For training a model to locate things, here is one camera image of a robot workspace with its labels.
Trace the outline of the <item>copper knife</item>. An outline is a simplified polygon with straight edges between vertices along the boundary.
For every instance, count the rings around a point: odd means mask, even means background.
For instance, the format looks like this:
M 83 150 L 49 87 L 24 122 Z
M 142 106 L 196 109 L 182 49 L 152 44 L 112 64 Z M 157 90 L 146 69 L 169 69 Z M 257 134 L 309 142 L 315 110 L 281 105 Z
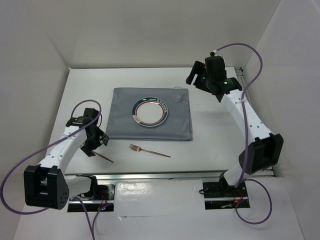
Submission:
M 100 153 L 98 153 L 96 151 L 92 151 L 92 153 L 94 153 L 96 156 L 98 156 L 98 157 L 100 157 L 100 158 L 102 158 L 104 160 L 107 160 L 107 161 L 109 161 L 111 163 L 114 163 L 114 161 L 112 161 L 111 159 L 107 158 L 106 156 L 104 156 L 104 155 L 102 155 L 102 154 L 100 154 Z

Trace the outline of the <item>clear plastic cup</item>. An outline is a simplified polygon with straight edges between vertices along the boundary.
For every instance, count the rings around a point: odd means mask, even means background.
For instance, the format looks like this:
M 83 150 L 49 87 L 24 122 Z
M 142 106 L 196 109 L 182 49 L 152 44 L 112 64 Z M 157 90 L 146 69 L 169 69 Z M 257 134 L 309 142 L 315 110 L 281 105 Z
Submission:
M 175 86 L 173 88 L 173 95 L 176 102 L 185 102 L 188 96 L 188 90 L 180 86 Z

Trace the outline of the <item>copper fork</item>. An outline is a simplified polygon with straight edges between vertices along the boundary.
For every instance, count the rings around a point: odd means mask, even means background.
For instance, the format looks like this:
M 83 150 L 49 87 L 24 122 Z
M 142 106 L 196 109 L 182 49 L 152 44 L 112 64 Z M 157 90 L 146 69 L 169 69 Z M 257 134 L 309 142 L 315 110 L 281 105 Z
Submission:
M 166 155 L 166 154 L 163 154 L 163 153 L 159 153 L 159 152 L 155 152 L 155 151 L 152 151 L 152 150 L 143 149 L 140 146 L 133 145 L 133 144 L 130 144 L 129 148 L 131 150 L 135 151 L 135 152 L 146 152 L 146 153 L 154 154 L 154 155 L 157 155 L 157 156 L 171 158 L 171 156 L 169 156 L 169 155 Z

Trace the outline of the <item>grey cloth placemat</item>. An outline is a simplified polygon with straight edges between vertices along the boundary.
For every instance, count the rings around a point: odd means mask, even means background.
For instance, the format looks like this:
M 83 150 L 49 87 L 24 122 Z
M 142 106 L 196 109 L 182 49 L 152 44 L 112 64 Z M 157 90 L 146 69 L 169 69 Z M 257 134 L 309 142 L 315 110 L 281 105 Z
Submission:
M 106 134 L 114 140 L 192 140 L 188 89 L 115 88 Z

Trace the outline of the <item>white plate green red rim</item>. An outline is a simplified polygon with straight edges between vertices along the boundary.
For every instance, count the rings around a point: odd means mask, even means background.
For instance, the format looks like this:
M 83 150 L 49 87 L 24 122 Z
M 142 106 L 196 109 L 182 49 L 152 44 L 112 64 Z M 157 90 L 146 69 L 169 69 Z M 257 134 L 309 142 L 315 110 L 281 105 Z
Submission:
M 134 121 L 146 128 L 154 128 L 163 124 L 168 115 L 167 104 L 158 97 L 143 97 L 132 107 L 131 111 Z

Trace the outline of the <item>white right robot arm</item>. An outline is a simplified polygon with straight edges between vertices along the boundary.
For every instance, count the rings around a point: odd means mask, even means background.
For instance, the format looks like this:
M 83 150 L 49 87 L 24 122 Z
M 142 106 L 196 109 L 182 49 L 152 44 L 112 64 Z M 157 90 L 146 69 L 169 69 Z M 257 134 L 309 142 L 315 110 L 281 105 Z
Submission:
M 231 114 L 245 139 L 245 149 L 238 162 L 219 176 L 218 190 L 230 196 L 250 176 L 276 165 L 284 144 L 281 134 L 274 134 L 259 118 L 235 77 L 228 77 L 224 58 L 212 52 L 204 62 L 195 61 L 188 85 L 215 96 Z

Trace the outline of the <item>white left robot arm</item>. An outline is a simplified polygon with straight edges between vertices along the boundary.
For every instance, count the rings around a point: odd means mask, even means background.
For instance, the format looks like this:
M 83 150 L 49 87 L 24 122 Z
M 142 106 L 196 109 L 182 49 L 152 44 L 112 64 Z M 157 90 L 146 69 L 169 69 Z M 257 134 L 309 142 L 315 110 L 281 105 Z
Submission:
M 66 169 L 77 152 L 88 157 L 94 150 L 107 145 L 109 137 L 97 126 L 99 111 L 86 108 L 82 116 L 71 117 L 66 123 L 61 142 L 37 165 L 29 165 L 23 173 L 25 203 L 28 206 L 61 210 L 69 199 L 83 195 L 92 200 L 99 193 L 97 178 L 81 173 L 65 178 Z

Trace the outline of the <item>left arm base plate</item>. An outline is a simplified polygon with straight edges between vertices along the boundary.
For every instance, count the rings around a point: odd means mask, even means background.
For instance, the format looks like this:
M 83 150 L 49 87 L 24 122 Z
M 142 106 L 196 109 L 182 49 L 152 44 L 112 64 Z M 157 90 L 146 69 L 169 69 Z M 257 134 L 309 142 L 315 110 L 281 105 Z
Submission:
M 113 212 L 115 200 L 116 185 L 114 183 L 99 184 L 97 191 L 89 196 L 89 194 L 79 194 L 79 198 L 85 206 L 88 213 Z

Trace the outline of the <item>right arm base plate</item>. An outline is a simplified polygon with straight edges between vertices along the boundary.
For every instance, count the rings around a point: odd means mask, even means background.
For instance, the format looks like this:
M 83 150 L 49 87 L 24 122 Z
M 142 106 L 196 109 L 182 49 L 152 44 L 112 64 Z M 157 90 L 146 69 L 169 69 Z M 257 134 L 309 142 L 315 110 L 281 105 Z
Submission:
M 198 192 L 204 197 L 206 210 L 250 208 L 246 184 L 243 182 L 239 187 L 231 187 L 221 190 L 218 182 L 203 182 L 202 189 Z

